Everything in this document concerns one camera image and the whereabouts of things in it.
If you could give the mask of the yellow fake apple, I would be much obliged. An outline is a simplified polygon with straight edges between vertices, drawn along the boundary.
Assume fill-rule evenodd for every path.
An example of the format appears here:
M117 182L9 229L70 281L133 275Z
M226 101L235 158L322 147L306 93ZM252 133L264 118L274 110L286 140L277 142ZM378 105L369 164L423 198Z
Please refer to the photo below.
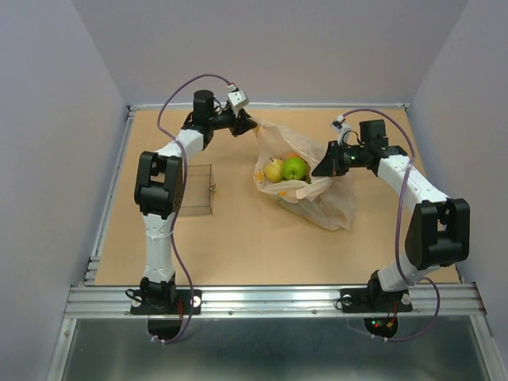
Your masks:
M283 160L271 158L264 166L264 175L266 179L271 183L281 182L284 179L283 165Z

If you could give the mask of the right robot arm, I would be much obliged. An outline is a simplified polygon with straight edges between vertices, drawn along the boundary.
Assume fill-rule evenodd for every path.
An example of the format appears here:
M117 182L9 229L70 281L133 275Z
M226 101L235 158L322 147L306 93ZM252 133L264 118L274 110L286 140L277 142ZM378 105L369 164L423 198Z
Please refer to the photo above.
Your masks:
M391 145L383 120L362 121L357 144L347 142L352 129L344 117L339 116L332 125L339 137L329 142L312 174L333 177L346 175L352 168L366 168L394 190L400 210L407 208L412 213L406 237L395 240L394 262L375 271L366 287L344 289L342 308L351 314L392 307L410 311L410 286L432 271L468 258L470 206L438 190L413 166L411 154Z

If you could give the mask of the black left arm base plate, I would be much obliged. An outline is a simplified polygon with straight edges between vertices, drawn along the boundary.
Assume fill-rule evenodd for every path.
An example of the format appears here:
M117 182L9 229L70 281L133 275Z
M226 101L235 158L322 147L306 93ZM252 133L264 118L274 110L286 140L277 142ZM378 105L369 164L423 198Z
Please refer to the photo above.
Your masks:
M202 290L179 289L170 299L149 298L143 296L141 290L129 288L125 295L130 299L130 313L135 316L148 315L188 315L201 313Z

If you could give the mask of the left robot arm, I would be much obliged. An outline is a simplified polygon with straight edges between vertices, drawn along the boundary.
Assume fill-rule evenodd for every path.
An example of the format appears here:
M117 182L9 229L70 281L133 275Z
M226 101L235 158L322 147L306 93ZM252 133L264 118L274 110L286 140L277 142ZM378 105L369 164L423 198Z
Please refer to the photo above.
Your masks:
M172 142L140 154L134 201L143 216L146 266L139 288L126 292L132 314L168 314L176 305L171 251L175 218L186 187L187 161L206 149L218 130L227 129L237 137L256 127L244 110L249 104L247 95L234 85L228 90L223 108L214 105L212 91L196 91L193 110Z

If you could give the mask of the white banana print plastic bag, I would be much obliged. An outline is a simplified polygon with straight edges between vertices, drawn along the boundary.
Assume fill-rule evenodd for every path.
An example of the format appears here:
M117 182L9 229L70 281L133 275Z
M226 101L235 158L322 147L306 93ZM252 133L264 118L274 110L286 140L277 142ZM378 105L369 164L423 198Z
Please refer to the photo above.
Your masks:
M307 135L283 125L261 119L254 129L259 148L253 179L259 192L277 201L290 212L327 230L350 229L355 212L351 177L317 177L307 173L303 179L284 179L273 183L264 167L275 159L295 153L316 168L325 155L325 146Z

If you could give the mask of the green fake apple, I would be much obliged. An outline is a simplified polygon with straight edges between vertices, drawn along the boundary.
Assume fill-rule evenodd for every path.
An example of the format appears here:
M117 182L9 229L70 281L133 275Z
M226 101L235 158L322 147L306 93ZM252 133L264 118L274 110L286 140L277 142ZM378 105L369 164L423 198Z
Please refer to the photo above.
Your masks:
M282 173L285 180L302 180L307 173L306 161L299 156L291 157L283 162Z

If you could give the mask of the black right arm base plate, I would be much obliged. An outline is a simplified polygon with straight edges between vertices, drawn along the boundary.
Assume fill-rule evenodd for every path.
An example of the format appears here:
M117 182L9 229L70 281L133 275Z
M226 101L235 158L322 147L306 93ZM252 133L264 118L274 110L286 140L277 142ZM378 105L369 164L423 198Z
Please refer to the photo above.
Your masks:
M367 288L344 288L340 291L337 304L346 314L382 314L390 312L411 312L411 302L404 304L404 291L384 292L373 295Z

